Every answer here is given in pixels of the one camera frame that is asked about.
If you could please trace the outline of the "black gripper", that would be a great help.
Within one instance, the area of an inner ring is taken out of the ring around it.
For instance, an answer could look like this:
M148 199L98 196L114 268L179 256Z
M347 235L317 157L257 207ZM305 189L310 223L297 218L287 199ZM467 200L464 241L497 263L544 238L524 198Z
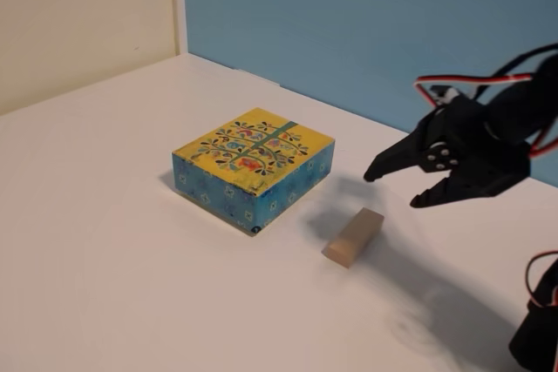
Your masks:
M528 144L497 139L490 132L486 107L462 97L443 111L427 114L411 133L378 154L364 180L373 182L413 166L424 172L451 170L411 200L414 208L495 197L531 174Z

